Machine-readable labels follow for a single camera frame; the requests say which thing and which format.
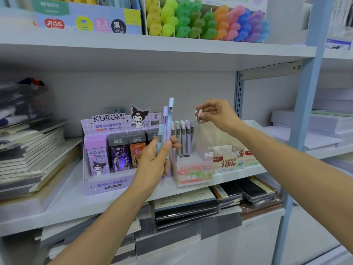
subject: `person's left hand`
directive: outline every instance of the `person's left hand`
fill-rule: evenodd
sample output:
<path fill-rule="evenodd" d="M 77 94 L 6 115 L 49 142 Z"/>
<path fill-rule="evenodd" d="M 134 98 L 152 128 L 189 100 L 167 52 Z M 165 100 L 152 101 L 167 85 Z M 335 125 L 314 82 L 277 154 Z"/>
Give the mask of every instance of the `person's left hand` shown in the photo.
<path fill-rule="evenodd" d="M 170 161 L 166 160 L 170 149 L 180 149 L 181 144 L 177 143 L 175 137 L 170 137 L 161 147 L 157 155 L 157 138 L 152 140 L 142 151 L 138 160 L 138 168 L 132 185 L 138 189 L 145 191 L 148 198 L 157 187 L 162 176 L 168 174 Z"/>

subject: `forearm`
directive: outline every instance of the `forearm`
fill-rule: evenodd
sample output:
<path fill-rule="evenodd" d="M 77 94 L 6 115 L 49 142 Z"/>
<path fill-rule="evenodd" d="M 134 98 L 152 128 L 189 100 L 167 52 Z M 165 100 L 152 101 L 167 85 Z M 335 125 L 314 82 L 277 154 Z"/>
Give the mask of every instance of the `forearm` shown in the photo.
<path fill-rule="evenodd" d="M 110 264 L 148 195 L 138 183 L 132 183 L 86 231 L 54 258 L 50 265 Z"/>
<path fill-rule="evenodd" d="M 353 252 L 351 177 L 247 125 L 234 128 L 231 135 L 312 217 Z"/>

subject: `purple pencil cap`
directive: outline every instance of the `purple pencil cap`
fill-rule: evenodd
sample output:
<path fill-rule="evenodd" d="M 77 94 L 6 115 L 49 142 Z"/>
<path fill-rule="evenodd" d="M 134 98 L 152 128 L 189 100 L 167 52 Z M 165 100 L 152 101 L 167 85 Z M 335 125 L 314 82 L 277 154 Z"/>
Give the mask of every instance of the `purple pencil cap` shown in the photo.
<path fill-rule="evenodd" d="M 168 116 L 168 106 L 164 106 L 163 116 Z"/>
<path fill-rule="evenodd" d="M 107 140 L 104 137 L 95 137 L 92 139 L 86 139 L 85 148 L 86 149 L 96 149 L 103 148 L 107 146 Z"/>

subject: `white sticker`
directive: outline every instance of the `white sticker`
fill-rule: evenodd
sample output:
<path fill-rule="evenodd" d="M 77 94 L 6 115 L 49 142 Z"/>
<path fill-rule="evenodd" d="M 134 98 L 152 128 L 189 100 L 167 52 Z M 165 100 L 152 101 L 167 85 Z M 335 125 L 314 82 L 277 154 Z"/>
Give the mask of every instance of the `white sticker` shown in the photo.
<path fill-rule="evenodd" d="M 205 158 L 213 157 L 213 152 L 205 153 Z"/>

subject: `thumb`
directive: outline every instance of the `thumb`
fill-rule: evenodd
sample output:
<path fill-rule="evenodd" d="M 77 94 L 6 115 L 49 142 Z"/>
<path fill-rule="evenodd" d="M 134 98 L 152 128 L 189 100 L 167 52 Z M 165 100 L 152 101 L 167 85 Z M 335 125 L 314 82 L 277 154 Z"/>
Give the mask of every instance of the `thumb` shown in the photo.
<path fill-rule="evenodd" d="M 209 112 L 201 112 L 199 116 L 206 121 L 213 122 L 216 115 Z"/>
<path fill-rule="evenodd" d="M 172 142 L 170 140 L 167 140 L 161 146 L 161 149 L 156 157 L 156 160 L 158 160 L 158 162 L 162 162 L 164 164 L 165 159 L 167 158 L 171 148 L 172 148 Z"/>

